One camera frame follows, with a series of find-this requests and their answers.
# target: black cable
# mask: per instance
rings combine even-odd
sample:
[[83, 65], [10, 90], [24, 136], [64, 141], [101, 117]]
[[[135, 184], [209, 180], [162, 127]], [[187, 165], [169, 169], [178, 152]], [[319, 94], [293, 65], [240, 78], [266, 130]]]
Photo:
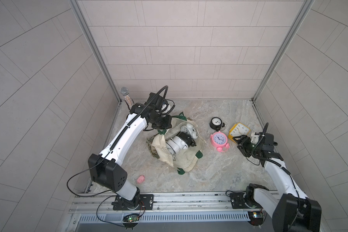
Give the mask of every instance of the black cable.
[[295, 191], [297, 192], [297, 195], [298, 195], [298, 208], [297, 208], [297, 214], [295, 215], [295, 218], [294, 218], [294, 220], [291, 222], [291, 224], [290, 224], [290, 226], [289, 226], [289, 228], [288, 228], [287, 231], [290, 230], [290, 228], [292, 227], [292, 224], [294, 224], [295, 220], [297, 219], [297, 216], [298, 216], [298, 213], [299, 213], [299, 209], [300, 209], [300, 197], [299, 197], [299, 193], [298, 193], [297, 188], [295, 187], [295, 184], [294, 184], [294, 181], [293, 181], [291, 175], [290, 175], [290, 179], [291, 179], [292, 185], [294, 186], [294, 189], [295, 189]]
[[254, 164], [253, 162], [251, 162], [247, 157], [246, 157], [246, 159], [247, 159], [250, 163], [252, 163], [253, 165], [255, 165], [255, 166], [259, 166], [259, 165], [260, 165], [260, 161], [259, 161], [259, 163], [256, 165], [256, 164]]
[[[108, 198], [110, 198], [110, 197], [115, 197], [115, 196], [109, 196], [109, 197], [107, 197], [106, 199], [104, 199], [104, 200], [99, 204], [99, 206], [98, 206], [98, 208], [97, 208], [97, 211], [95, 212], [95, 214], [97, 215], [97, 218], [98, 218], [100, 221], [102, 221], [102, 222], [107, 222], [107, 221], [103, 221], [102, 219], [100, 219], [100, 218], [98, 217], [98, 209], [99, 209], [99, 207], [102, 205], [102, 203], [105, 202], [105, 201], [106, 201]], [[112, 222], [107, 222], [107, 223], [111, 223], [112, 225], [116, 225], [116, 226], [120, 226], [120, 227], [125, 227], [125, 226], [118, 225], [118, 224], [115, 224], [115, 223], [112, 223]]]

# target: sparkly microphone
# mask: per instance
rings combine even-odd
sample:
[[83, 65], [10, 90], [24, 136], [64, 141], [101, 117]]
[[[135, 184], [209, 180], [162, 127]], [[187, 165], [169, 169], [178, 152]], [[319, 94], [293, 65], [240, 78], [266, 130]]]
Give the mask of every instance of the sparkly microphone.
[[131, 107], [134, 105], [134, 101], [133, 101], [133, 99], [131, 99], [130, 96], [129, 96], [128, 88], [122, 87], [122, 88], [120, 89], [120, 93], [124, 96], [125, 102], [126, 102], [126, 104], [128, 105], [128, 108], [129, 108], [129, 110], [130, 110]]

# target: alarm clock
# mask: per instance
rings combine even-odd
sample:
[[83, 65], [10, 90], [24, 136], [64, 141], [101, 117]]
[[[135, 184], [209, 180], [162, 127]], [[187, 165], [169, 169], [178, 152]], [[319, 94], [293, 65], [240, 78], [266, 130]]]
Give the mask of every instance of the alarm clock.
[[229, 130], [229, 134], [228, 134], [228, 138], [235, 142], [237, 140], [239, 140], [239, 138], [235, 138], [233, 139], [233, 137], [241, 137], [243, 135], [248, 135], [248, 133], [250, 132], [250, 128], [245, 126], [242, 123], [236, 123], [230, 130]]
[[224, 130], [224, 123], [218, 117], [214, 117], [210, 120], [210, 128], [216, 131]]
[[228, 143], [227, 136], [224, 133], [220, 132], [220, 131], [211, 134], [210, 135], [210, 140], [212, 142], [212, 145], [215, 148], [217, 148], [217, 151], [219, 151], [219, 152], [227, 151], [228, 148], [229, 148], [229, 143]]

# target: clock face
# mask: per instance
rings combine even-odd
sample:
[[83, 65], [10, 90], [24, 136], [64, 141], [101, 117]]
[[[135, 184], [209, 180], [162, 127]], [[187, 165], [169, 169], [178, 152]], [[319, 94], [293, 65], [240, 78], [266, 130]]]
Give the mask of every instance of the clock face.
[[220, 118], [213, 118], [212, 123], [216, 126], [219, 126], [222, 123], [222, 121], [220, 120]]
[[227, 141], [226, 136], [224, 134], [221, 134], [221, 133], [215, 134], [213, 139], [214, 139], [214, 142], [216, 142], [220, 145], [224, 144]]

